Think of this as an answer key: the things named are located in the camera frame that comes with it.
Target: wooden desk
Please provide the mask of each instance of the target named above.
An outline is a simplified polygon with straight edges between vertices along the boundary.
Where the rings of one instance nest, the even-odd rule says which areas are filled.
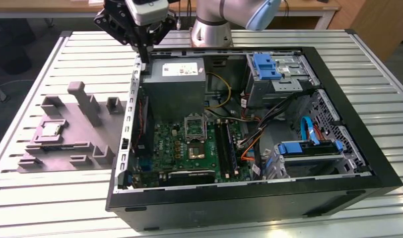
[[[403,41],[403,0],[337,0],[341,11],[329,29],[354,29],[386,61]]]
[[[0,0],[0,18],[62,18],[94,17],[102,9],[103,0]],[[288,0],[289,16],[319,16],[316,29],[327,29],[335,12],[340,9],[336,0],[323,3],[316,0]],[[186,12],[188,0],[181,0],[181,12]],[[196,0],[192,0],[192,12],[196,12]],[[178,3],[172,4],[178,11]],[[281,3],[277,16],[284,16],[285,4]]]

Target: floor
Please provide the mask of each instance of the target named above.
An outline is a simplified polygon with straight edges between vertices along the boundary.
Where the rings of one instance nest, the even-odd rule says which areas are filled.
[[[36,36],[36,41],[24,47],[32,61],[32,68],[19,75],[7,75],[0,70],[0,85],[15,81],[8,85],[2,86],[4,93],[10,96],[10,100],[6,103],[0,103],[0,140],[31,88],[32,81],[30,80],[35,80],[39,74],[61,32],[66,30],[98,30],[97,26],[93,24],[93,19],[86,18],[55,19],[55,26],[53,28],[47,27],[43,19],[28,19],[28,23]],[[394,55],[386,62],[386,66],[403,83],[403,44],[399,45]]]

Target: blue latch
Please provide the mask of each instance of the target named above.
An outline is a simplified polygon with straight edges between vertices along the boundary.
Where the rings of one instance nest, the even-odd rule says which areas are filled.
[[[269,54],[253,54],[253,64],[261,80],[280,80],[281,74],[276,71],[276,63]]]
[[[287,143],[283,143],[284,144],[284,147],[285,147],[285,150],[289,154],[295,154],[295,153],[301,153],[303,150],[301,150],[301,146],[300,146],[300,143],[299,142],[287,142]]]
[[[344,149],[341,141],[336,140],[335,145],[336,145],[336,149],[341,152]]]
[[[279,151],[280,151],[280,154],[284,155],[287,153],[287,150],[285,150],[285,147],[284,145],[279,145]]]

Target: metal chassis frame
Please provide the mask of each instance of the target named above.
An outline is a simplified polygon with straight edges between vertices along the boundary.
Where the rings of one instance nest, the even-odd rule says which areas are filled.
[[[332,192],[343,191],[347,196],[358,194],[349,200],[343,200],[337,206],[324,210],[324,212],[304,214],[307,216],[329,215],[340,211],[343,208],[364,199],[371,195],[383,195],[398,187],[403,186],[402,180],[374,140],[374,137],[360,119],[358,112],[351,105],[348,98],[331,74],[325,63],[313,47],[249,47],[249,48],[229,48],[229,49],[209,49],[216,50],[220,54],[230,54],[238,51],[265,51],[273,50],[301,50],[305,58],[311,64],[312,70],[323,84],[328,97],[335,105],[339,115],[343,119],[344,125],[348,128],[351,136],[355,140],[358,148],[367,159],[374,171],[374,176],[355,177],[355,178],[336,178],[325,180],[300,180],[296,182],[280,183],[253,183],[251,186],[220,187],[209,186],[204,189],[182,189],[165,190],[158,189],[152,192],[123,192],[119,193],[117,187],[118,168],[114,168],[106,209],[122,210],[130,208],[143,208],[157,204],[177,204],[188,202],[206,202],[237,198],[255,198],[265,196],[296,195],[312,192]],[[192,55],[188,51],[193,51],[194,55],[202,54],[204,50],[194,50],[192,48],[174,48],[172,50],[158,49],[154,52],[170,52],[170,55],[182,54]],[[139,70],[134,71],[133,77],[139,75]]]

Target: aluminum extrusion table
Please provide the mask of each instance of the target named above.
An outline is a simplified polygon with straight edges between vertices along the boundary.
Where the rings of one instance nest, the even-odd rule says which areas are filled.
[[[403,87],[356,35],[345,31],[233,31],[234,45],[315,46],[403,179]],[[189,47],[188,31],[172,32],[160,47]],[[403,187],[329,217],[236,224],[138,234],[105,211],[110,170],[19,174],[46,95],[86,83],[99,102],[127,99],[135,53],[105,32],[65,32],[0,143],[0,237],[403,237]]]

